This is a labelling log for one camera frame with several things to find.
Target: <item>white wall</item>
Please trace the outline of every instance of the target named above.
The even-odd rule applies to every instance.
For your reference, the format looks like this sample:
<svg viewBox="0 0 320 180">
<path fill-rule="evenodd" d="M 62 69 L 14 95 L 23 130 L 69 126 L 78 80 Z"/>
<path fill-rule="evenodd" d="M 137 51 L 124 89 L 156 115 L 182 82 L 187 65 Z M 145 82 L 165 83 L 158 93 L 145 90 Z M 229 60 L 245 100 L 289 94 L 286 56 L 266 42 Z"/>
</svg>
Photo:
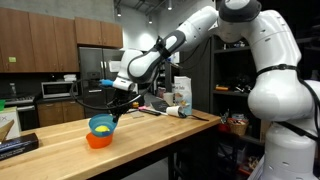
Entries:
<svg viewBox="0 0 320 180">
<path fill-rule="evenodd" d="M 186 0 L 173 10 L 162 11 L 159 15 L 159 34 L 161 37 L 166 36 L 173 30 L 177 29 L 179 24 L 188 19 L 193 13 L 205 6 L 215 7 L 212 0 Z"/>
<path fill-rule="evenodd" d="M 158 37 L 158 21 L 153 16 L 153 23 L 148 23 L 144 13 L 121 6 L 121 17 L 115 16 L 115 22 L 123 28 L 123 49 L 147 51 L 155 44 Z"/>
</svg>

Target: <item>wooden cabinet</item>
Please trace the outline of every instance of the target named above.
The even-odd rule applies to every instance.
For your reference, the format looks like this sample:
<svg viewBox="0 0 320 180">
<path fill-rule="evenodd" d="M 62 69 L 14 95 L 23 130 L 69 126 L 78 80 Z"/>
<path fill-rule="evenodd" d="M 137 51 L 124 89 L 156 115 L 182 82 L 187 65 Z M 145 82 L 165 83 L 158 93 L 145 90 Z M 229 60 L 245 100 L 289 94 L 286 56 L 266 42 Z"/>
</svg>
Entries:
<svg viewBox="0 0 320 180">
<path fill-rule="evenodd" d="M 83 107 L 75 101 L 62 101 L 38 105 L 40 127 L 84 119 Z"/>
<path fill-rule="evenodd" d="M 59 71 L 53 17 L 29 13 L 29 19 L 36 71 Z"/>
<path fill-rule="evenodd" d="M 79 72 L 71 19 L 29 13 L 37 72 Z"/>
<path fill-rule="evenodd" d="M 122 48 L 122 27 L 86 18 L 75 18 L 77 43 L 81 45 Z"/>
<path fill-rule="evenodd" d="M 74 20 L 54 17 L 59 70 L 79 72 L 76 30 Z"/>
<path fill-rule="evenodd" d="M 62 102 L 64 122 L 76 121 L 84 119 L 83 107 L 75 101 Z"/>
<path fill-rule="evenodd" d="M 101 34 L 103 46 L 122 48 L 122 27 L 118 24 L 101 22 Z"/>
<path fill-rule="evenodd" d="M 0 72 L 3 72 L 3 63 L 2 63 L 2 55 L 1 55 L 1 49 L 0 49 Z"/>
<path fill-rule="evenodd" d="M 63 112 L 61 102 L 39 104 L 38 116 L 40 127 L 63 123 Z"/>
<path fill-rule="evenodd" d="M 0 27 L 4 72 L 35 72 L 28 13 L 0 8 Z"/>
</svg>

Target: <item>backsplash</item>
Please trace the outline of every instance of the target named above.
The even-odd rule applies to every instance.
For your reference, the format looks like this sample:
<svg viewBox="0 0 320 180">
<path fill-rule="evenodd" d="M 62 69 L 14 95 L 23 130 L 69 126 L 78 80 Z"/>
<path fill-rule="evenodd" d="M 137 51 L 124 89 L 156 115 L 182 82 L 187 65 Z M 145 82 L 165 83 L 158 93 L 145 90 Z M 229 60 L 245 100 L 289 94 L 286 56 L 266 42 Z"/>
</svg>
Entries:
<svg viewBox="0 0 320 180">
<path fill-rule="evenodd" d="M 41 82 L 63 79 L 65 74 L 68 73 L 0 73 L 0 94 L 10 93 L 10 83 L 15 83 L 17 93 L 40 93 Z"/>
</svg>

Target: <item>refrigerator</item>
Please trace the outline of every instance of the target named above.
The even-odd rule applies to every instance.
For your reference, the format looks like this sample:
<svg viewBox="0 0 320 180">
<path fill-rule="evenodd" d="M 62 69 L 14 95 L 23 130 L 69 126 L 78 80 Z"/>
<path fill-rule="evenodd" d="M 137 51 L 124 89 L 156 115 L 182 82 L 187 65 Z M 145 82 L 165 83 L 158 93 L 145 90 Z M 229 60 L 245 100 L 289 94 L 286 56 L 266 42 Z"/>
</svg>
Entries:
<svg viewBox="0 0 320 180">
<path fill-rule="evenodd" d="M 106 107 L 113 99 L 115 89 L 99 87 L 100 79 L 115 80 L 118 72 L 112 72 L 116 68 L 110 67 L 110 63 L 121 61 L 123 50 L 79 47 L 80 75 L 81 79 L 90 80 L 81 83 L 82 98 L 85 104 L 94 107 Z M 85 117 L 107 113 L 85 107 Z"/>
</svg>

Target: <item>wooden countertop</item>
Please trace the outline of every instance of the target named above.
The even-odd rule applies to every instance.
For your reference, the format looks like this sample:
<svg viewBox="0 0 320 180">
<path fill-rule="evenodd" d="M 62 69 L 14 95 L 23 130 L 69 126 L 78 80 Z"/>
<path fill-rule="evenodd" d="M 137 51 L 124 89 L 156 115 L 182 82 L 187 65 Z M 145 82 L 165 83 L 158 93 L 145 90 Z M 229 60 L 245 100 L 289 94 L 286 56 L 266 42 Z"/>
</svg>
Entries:
<svg viewBox="0 0 320 180">
<path fill-rule="evenodd" d="M 91 149 L 85 136 L 89 119 L 35 130 L 40 141 L 36 150 L 0 161 L 1 179 L 87 179 L 166 145 L 212 127 L 220 117 L 193 110 L 210 121 L 180 119 L 173 116 L 132 118 L 121 116 L 113 142 L 101 149 Z"/>
</svg>

